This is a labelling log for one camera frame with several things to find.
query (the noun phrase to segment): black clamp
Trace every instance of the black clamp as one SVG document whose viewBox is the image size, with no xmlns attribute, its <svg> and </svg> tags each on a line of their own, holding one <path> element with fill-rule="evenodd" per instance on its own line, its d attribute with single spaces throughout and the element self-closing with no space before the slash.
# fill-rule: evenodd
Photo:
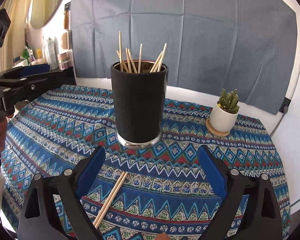
<svg viewBox="0 0 300 240">
<path fill-rule="evenodd" d="M 10 26 L 5 9 L 0 10 L 0 48 Z M 0 73 L 0 121 L 15 112 L 14 105 L 32 101 L 48 90 L 63 84 L 75 85 L 73 68 L 52 70 L 48 64 L 17 67 Z"/>
<path fill-rule="evenodd" d="M 229 169 L 215 158 L 206 145 L 198 150 L 199 163 L 216 195 L 223 199 L 212 221 L 199 240 L 224 240 L 234 220 L 243 195 L 248 203 L 237 233 L 231 240 L 281 240 L 282 223 L 279 205 L 266 174 L 258 178 Z"/>
<path fill-rule="evenodd" d="M 79 161 L 73 169 L 59 176 L 43 177 L 36 174 L 23 203 L 19 227 L 19 240 L 66 240 L 68 236 L 61 225 L 53 194 L 60 195 L 65 212 L 79 240 L 102 240 L 91 223 L 80 198 L 87 195 L 106 158 L 103 147 L 98 146 L 89 158 Z"/>
</svg>

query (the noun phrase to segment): table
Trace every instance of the table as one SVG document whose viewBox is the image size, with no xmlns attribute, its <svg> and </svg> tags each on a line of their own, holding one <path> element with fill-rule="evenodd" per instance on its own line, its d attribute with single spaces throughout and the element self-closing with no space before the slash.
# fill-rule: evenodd
<svg viewBox="0 0 300 240">
<path fill-rule="evenodd" d="M 121 172 L 129 172 L 99 227 L 104 239 L 151 240 L 164 231 L 172 240 L 197 240 L 221 204 L 196 156 L 198 147 L 207 144 L 214 156 L 244 175 L 268 174 L 285 237 L 290 224 L 289 192 L 279 154 L 264 126 L 239 115 L 229 136 L 216 138 L 205 127 L 210 111 L 210 107 L 166 99 L 162 140 L 137 151 L 124 148 L 114 136 L 111 90 L 63 86 L 48 91 L 23 108 L 8 126 L 2 153 L 3 210 L 8 220 L 17 227 L 34 174 L 58 175 L 101 145 L 106 148 L 106 161 L 89 194 L 81 199 L 91 220 Z M 229 236 L 241 222 L 247 198 L 242 198 Z M 73 235 L 59 196 L 55 203 L 66 232 Z"/>
</svg>

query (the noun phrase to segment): toiletry bottle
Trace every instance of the toiletry bottle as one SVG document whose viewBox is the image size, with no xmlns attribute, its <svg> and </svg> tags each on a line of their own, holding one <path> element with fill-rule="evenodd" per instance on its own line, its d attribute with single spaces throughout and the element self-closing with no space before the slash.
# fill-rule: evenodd
<svg viewBox="0 0 300 240">
<path fill-rule="evenodd" d="M 57 55 L 54 49 L 54 42 L 51 38 L 47 40 L 48 45 L 48 53 L 49 53 L 49 65 L 50 69 L 57 69 L 58 68 L 58 61 L 57 61 Z"/>
<path fill-rule="evenodd" d="M 45 57 L 45 58 L 48 57 L 47 51 L 46 51 L 46 45 L 44 42 L 44 36 L 42 36 L 42 57 Z"/>
<path fill-rule="evenodd" d="M 19 64 L 21 61 L 22 61 L 22 60 L 20 59 L 20 57 L 16 57 L 16 58 L 13 59 L 13 64 L 14 64 L 14 65 L 17 65 L 17 64 Z"/>
</svg>

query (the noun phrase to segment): white wall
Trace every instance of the white wall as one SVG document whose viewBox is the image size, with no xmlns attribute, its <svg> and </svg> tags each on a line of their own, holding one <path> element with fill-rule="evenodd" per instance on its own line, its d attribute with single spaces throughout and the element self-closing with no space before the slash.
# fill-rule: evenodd
<svg viewBox="0 0 300 240">
<path fill-rule="evenodd" d="M 300 209 L 300 77 L 289 111 L 272 140 L 284 166 L 292 214 Z"/>
<path fill-rule="evenodd" d="M 63 12 L 64 5 L 71 0 L 63 0 L 60 4 L 59 9 L 55 13 L 54 17 L 51 21 L 40 30 L 34 30 L 33 28 L 29 28 L 28 34 L 28 42 L 30 46 L 35 50 L 42 47 L 42 36 L 44 35 L 47 39 L 51 37 L 54 39 L 60 39 L 61 34 L 63 33 Z M 300 6 L 296 0 L 283 0 L 287 3 L 297 15 L 297 25 L 298 25 L 298 39 L 297 39 L 297 51 L 295 57 L 295 63 L 292 70 L 292 75 L 290 78 L 290 84 L 286 93 L 286 97 L 291 99 L 296 88 L 298 77 L 300 73 Z M 91 86 L 91 87 L 100 87 L 100 88 L 111 88 L 111 80 L 107 79 L 77 79 L 77 84 L 82 86 Z M 175 99 L 175 100 L 183 100 L 183 101 L 191 101 L 194 103 L 198 103 L 206 106 L 214 106 L 218 97 L 194 92 L 190 90 L 185 90 L 181 88 L 173 88 L 168 87 L 167 89 L 167 98 Z M 240 114 L 248 115 L 254 118 L 258 118 L 266 127 L 267 131 L 271 133 L 274 129 L 278 121 L 280 120 L 282 114 L 278 113 L 277 115 L 269 114 L 265 111 L 262 111 L 256 107 L 248 106 L 244 103 L 240 103 Z"/>
</svg>

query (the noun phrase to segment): wooden skewer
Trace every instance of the wooden skewer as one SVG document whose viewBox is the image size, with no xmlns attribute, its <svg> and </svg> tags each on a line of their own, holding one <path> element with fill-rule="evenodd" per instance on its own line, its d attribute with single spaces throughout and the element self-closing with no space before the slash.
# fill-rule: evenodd
<svg viewBox="0 0 300 240">
<path fill-rule="evenodd" d="M 124 67 L 125 71 L 128 73 L 129 70 L 128 70 L 128 68 L 127 68 L 127 65 L 125 64 L 124 61 L 122 61 L 122 64 L 123 64 L 123 67 Z"/>
<path fill-rule="evenodd" d="M 133 57 L 132 57 L 132 54 L 131 54 L 130 49 L 128 49 L 128 53 L 129 53 L 129 58 L 130 58 L 130 61 L 131 61 L 131 64 L 132 64 L 133 71 L 134 71 L 135 73 L 138 73 L 138 72 L 137 72 L 137 69 L 136 69 L 136 65 L 134 64 Z"/>
<path fill-rule="evenodd" d="M 121 180 L 122 180 L 122 178 L 123 178 L 123 176 L 124 176 L 125 174 L 126 174 L 126 172 L 123 171 L 123 172 L 121 173 L 119 179 L 117 180 L 117 182 L 114 184 L 113 189 L 112 189 L 111 192 L 109 193 L 109 196 L 107 197 L 105 203 L 103 204 L 103 206 L 102 206 L 102 208 L 100 209 L 100 211 L 99 211 L 99 213 L 98 213 L 96 219 L 95 219 L 94 222 L 93 222 L 93 225 L 94 225 L 94 226 L 97 224 L 98 220 L 100 219 L 100 217 L 101 217 L 103 211 L 105 210 L 105 208 L 106 208 L 107 204 L 109 203 L 109 201 L 110 201 L 110 199 L 111 199 L 113 193 L 114 193 L 115 190 L 117 189 L 119 183 L 121 182 Z"/>
<path fill-rule="evenodd" d="M 119 185 L 118 185 L 117 188 L 115 189 L 113 195 L 111 196 L 111 198 L 110 198 L 108 204 L 106 205 L 105 209 L 103 210 L 103 212 L 102 212 L 102 214 L 101 214 L 101 216 L 100 216 L 98 222 L 95 224 L 95 228 L 98 228 L 98 227 L 99 227 L 99 225 L 100 225 L 102 219 L 103 219 L 104 216 L 106 215 L 106 213 L 107 213 L 107 211 L 108 211 L 108 209 L 109 209 L 109 207 L 110 207 L 110 205 L 111 205 L 111 203 L 112 203 L 112 201 L 113 201 L 115 195 L 118 193 L 118 191 L 119 191 L 120 187 L 122 186 L 122 184 L 124 183 L 124 181 L 125 181 L 127 175 L 128 175 L 128 173 L 126 172 L 125 175 L 123 176 L 122 180 L 120 181 Z"/>
<path fill-rule="evenodd" d="M 121 32 L 119 32 L 119 58 L 120 58 L 120 71 L 123 71 L 123 64 L 122 64 L 122 38 L 121 38 Z"/>
<path fill-rule="evenodd" d="M 167 43 L 165 43 L 164 47 L 163 47 L 162 56 L 161 56 L 161 59 L 159 61 L 159 65 L 158 65 L 158 72 L 161 71 L 162 61 L 163 61 L 164 55 L 166 54 L 166 49 L 167 49 Z"/>
<path fill-rule="evenodd" d="M 142 43 L 140 44 L 139 63 L 138 63 L 138 73 L 140 73 L 140 71 L 141 71 L 141 58 L 142 58 Z"/>
<path fill-rule="evenodd" d="M 132 73 L 132 72 L 131 72 L 130 59 L 129 59 L 129 53 L 128 53 L 128 49 L 127 49 L 127 48 L 126 48 L 126 54 L 127 54 L 127 63 L 128 63 L 129 73 Z"/>
<path fill-rule="evenodd" d="M 154 63 L 154 65 L 153 65 L 152 69 L 150 70 L 150 73 L 152 73 L 152 72 L 154 72 L 154 71 L 156 70 L 156 68 L 157 68 L 157 66 L 158 66 L 158 63 L 159 63 L 159 60 L 160 60 L 161 56 L 162 56 L 162 52 L 160 52 L 160 54 L 159 54 L 157 60 L 155 61 L 155 63 Z"/>
</svg>

